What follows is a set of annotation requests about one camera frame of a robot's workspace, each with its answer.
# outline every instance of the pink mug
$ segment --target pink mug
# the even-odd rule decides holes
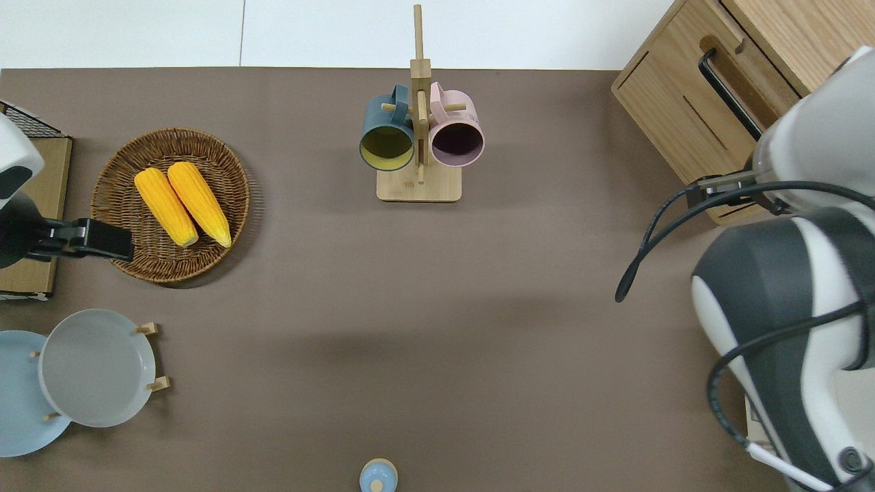
[[[449,104],[464,103],[465,109],[447,111]],[[469,165],[483,153],[483,131],[474,103],[462,91],[444,90],[438,82],[431,84],[429,131],[431,155],[444,165]]]

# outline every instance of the black cable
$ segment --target black cable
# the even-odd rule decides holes
[[[863,301],[857,301],[852,304],[848,304],[845,307],[840,309],[836,309],[835,311],[822,314],[820,316],[815,316],[813,318],[808,318],[807,320],[800,321],[798,323],[794,323],[788,327],[783,327],[776,331],[773,331],[768,334],[763,334],[756,338],[752,338],[741,345],[733,348],[729,352],[726,352],[720,360],[714,364],[713,369],[711,369],[710,374],[708,375],[708,383],[706,386],[706,394],[708,396],[708,405],[711,408],[711,411],[714,413],[714,417],[717,418],[717,421],[720,425],[738,442],[742,447],[747,448],[750,445],[750,441],[745,437],[738,429],[735,428],[730,422],[729,419],[726,418],[726,415],[723,413],[723,408],[720,406],[719,400],[719,390],[718,385],[720,383],[720,378],[723,377],[723,374],[726,372],[726,368],[729,367],[730,362],[735,360],[737,357],[750,352],[752,350],[756,350],[757,348],[763,348],[766,345],[771,345],[776,341],[783,340],[785,338],[789,338],[796,334],[805,333],[815,327],[819,327],[820,325],[825,325],[827,323],[831,323],[835,320],[840,320],[846,316],[850,316],[852,314],[861,313],[865,307],[865,303]]]
[[[656,224],[659,222],[659,220],[662,218],[662,214],[665,213],[665,211],[671,206],[671,204],[675,203],[677,199],[681,198],[688,192],[691,192],[698,187],[698,181],[694,181],[692,184],[687,185],[687,187],[685,187],[684,189],[679,190],[677,193],[671,195],[671,198],[669,198],[668,200],[665,200],[665,203],[663,203],[662,206],[659,207],[659,210],[656,211],[656,214],[654,214],[654,218],[650,221],[650,225],[647,226],[647,230],[644,231],[644,238],[641,239],[642,248],[647,246],[648,242],[650,241],[650,235],[652,235],[654,233],[654,229],[656,229]]]
[[[725,205],[730,201],[745,196],[751,196],[757,193],[772,192],[777,190],[811,190],[816,192],[830,193],[844,197],[848,200],[854,200],[856,202],[862,203],[872,211],[875,211],[875,200],[873,200],[871,197],[866,196],[860,192],[856,192],[850,188],[846,188],[844,186],[831,185],[829,183],[818,183],[815,181],[780,181],[775,183],[763,183],[761,185],[741,187],[737,190],[732,190],[730,192],[713,196],[708,200],[705,200],[687,210],[683,215],[681,215],[680,217],[672,221],[668,226],[666,226],[658,235],[656,235],[655,238],[651,239],[647,242],[647,244],[641,246],[638,249],[638,254],[635,255],[635,258],[626,268],[626,271],[623,273],[623,277],[620,278],[619,283],[617,284],[617,291],[614,293],[613,296],[614,300],[616,302],[622,302],[623,299],[626,298],[626,295],[629,293],[629,289],[632,288],[632,282],[635,280],[635,274],[638,272],[638,267],[641,265],[641,261],[644,260],[644,257],[654,247],[656,247],[657,244],[665,239],[667,235],[669,235],[676,228],[683,225],[686,221],[695,217],[696,215],[701,214],[709,208],[719,207],[720,205]]]

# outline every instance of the wooden base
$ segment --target wooden base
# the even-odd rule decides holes
[[[419,184],[417,164],[398,171],[377,172],[377,198],[383,201],[454,202],[462,198],[462,168],[438,163],[424,166]]]

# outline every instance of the mug handle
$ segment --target mug handle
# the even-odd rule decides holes
[[[392,91],[392,104],[395,104],[395,110],[392,111],[392,123],[404,124],[404,118],[407,117],[407,100],[410,98],[410,89],[403,84],[395,84],[395,90]]]
[[[445,123],[450,119],[444,109],[444,88],[440,87],[440,82],[431,83],[431,99],[429,101],[431,115],[435,117],[437,124]]]

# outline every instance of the white floor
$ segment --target white floor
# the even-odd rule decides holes
[[[408,0],[2,0],[0,68],[407,67]],[[618,69],[672,0],[420,0],[433,67]]]

